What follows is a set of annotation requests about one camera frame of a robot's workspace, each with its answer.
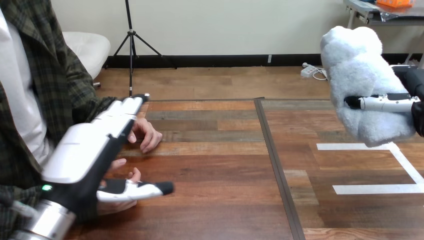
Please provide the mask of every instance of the table leg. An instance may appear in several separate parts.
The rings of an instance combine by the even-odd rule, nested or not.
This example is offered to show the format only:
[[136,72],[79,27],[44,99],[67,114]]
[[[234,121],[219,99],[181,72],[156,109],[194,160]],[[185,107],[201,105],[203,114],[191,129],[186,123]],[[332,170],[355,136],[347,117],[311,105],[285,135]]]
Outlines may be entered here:
[[421,61],[419,61],[418,69],[424,69],[424,54],[421,57]]
[[348,29],[352,29],[354,21],[355,21],[355,17],[357,15],[357,11],[351,9],[350,10],[350,19],[349,19],[349,24],[347,25]]
[[[411,47],[412,50],[409,52],[408,57],[406,58],[405,62],[403,63],[404,65],[407,65],[408,64],[408,61],[412,58],[412,54],[415,53],[415,50],[421,46],[421,44],[423,43],[423,41],[424,41],[424,32],[419,37],[419,39],[416,42],[415,46],[412,46]],[[421,59],[421,61],[419,62],[420,63],[420,66],[423,65],[422,62],[423,62],[423,59]]]

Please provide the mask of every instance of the green indicator light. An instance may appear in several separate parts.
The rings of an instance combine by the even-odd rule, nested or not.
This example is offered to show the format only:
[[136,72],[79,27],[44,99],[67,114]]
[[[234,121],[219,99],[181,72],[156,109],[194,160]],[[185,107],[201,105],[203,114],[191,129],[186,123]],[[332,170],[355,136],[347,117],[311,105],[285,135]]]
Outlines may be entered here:
[[41,188],[43,191],[50,191],[53,189],[53,187],[51,185],[44,185]]

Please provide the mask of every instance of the plush toy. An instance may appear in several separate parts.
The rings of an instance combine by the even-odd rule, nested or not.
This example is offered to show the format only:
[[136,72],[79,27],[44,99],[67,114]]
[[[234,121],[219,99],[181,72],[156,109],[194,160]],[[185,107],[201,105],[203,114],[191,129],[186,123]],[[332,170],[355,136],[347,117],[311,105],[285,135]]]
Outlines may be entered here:
[[321,40],[321,61],[328,74],[331,102],[337,117],[352,136],[368,147],[415,134],[410,112],[357,110],[344,104],[349,96],[407,93],[381,56],[382,52],[382,42],[368,27],[351,30],[337,26]]

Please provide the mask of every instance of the robotic hand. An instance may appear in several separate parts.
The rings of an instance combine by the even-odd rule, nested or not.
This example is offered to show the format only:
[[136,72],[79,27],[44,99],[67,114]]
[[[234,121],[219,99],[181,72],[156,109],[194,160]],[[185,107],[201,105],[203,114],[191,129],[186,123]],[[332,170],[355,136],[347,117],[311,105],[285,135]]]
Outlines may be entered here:
[[408,93],[387,93],[372,96],[348,96],[344,99],[351,109],[412,113],[418,135],[424,138],[424,69],[416,66],[394,65],[392,69]]
[[8,201],[11,208],[32,217],[12,240],[61,240],[87,205],[124,202],[170,194],[171,182],[132,182],[107,179],[99,188],[123,144],[127,142],[136,114],[149,95],[115,101],[91,123],[68,129],[42,172],[41,199],[36,211]]

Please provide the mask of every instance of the white t-shirt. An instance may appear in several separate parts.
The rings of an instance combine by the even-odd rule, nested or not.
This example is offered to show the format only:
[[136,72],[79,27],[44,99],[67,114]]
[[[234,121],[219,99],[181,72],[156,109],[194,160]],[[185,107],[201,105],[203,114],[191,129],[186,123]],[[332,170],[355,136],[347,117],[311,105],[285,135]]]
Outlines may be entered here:
[[32,89],[27,55],[17,29],[5,20],[0,9],[0,82],[17,131],[37,162],[43,166],[52,153],[46,123]]

